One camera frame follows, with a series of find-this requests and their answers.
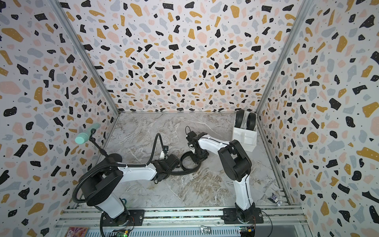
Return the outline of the black belt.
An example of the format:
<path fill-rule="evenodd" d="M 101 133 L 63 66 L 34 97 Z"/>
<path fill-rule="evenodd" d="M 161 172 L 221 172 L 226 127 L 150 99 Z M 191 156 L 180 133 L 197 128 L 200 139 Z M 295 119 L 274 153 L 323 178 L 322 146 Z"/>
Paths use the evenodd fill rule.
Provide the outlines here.
<path fill-rule="evenodd" d="M 180 166 L 181 170 L 180 171 L 172 171 L 170 173 L 170 175 L 184 176 L 184 175 L 196 173 L 199 171 L 199 169 L 201 167 L 201 162 L 197 161 L 195 154 L 193 152 L 188 151 L 180 157 L 179 166 Z"/>
<path fill-rule="evenodd" d="M 247 122 L 246 122 L 247 130 L 250 130 L 250 131 L 256 130 L 256 119 L 257 119 L 257 115 L 255 113 L 249 113 L 247 117 Z"/>
<path fill-rule="evenodd" d="M 235 115 L 235 127 L 236 128 L 241 128 L 243 118 L 244 118 L 244 110 L 237 110 L 236 115 Z"/>

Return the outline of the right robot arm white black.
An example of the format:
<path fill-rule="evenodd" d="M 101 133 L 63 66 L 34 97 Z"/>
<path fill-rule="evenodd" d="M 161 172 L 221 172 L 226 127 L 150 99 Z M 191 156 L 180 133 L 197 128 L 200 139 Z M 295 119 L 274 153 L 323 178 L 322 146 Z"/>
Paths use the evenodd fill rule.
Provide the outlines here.
<path fill-rule="evenodd" d="M 205 132 L 196 134 L 193 131 L 186 135 L 186 139 L 194 150 L 196 162 L 205 160 L 209 153 L 219 156 L 225 174 L 234 184 L 236 218 L 241 223 L 249 223 L 255 209 L 249 184 L 252 163 L 240 142 L 222 141 Z"/>

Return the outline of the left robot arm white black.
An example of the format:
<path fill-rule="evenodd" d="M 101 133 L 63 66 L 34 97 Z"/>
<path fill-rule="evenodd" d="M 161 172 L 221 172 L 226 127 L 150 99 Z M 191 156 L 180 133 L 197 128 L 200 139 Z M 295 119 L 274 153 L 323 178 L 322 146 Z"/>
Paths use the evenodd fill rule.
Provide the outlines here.
<path fill-rule="evenodd" d="M 72 200 L 93 206 L 116 224 L 127 221 L 129 211 L 122 200 L 114 194 L 120 183 L 148 180 L 160 182 L 166 179 L 180 164 L 175 155 L 169 155 L 162 137 L 155 136 L 151 156 L 146 164 L 124 164 L 119 154 L 108 155 L 100 149 L 105 159 L 85 173 L 74 188 Z"/>

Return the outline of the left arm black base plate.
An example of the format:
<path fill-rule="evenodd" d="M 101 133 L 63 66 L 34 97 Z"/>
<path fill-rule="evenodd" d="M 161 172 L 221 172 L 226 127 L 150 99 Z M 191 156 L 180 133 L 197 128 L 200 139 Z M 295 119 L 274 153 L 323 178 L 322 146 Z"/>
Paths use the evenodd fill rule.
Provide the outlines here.
<path fill-rule="evenodd" d="M 101 224 L 103 227 L 118 227 L 118 226 L 142 226 L 145 216 L 145 210 L 143 209 L 132 209 L 126 210 L 121 215 L 115 218 L 111 218 L 108 214 L 104 214 L 101 217 Z"/>

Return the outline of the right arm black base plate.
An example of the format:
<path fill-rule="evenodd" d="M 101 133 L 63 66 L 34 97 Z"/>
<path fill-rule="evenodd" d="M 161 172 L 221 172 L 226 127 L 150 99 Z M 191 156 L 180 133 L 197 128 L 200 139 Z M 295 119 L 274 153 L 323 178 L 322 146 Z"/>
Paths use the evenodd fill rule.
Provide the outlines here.
<path fill-rule="evenodd" d="M 251 206 L 247 210 L 242 210 L 238 206 L 235 208 L 224 208 L 221 219 L 225 224 L 262 224 L 264 222 L 260 208 Z"/>

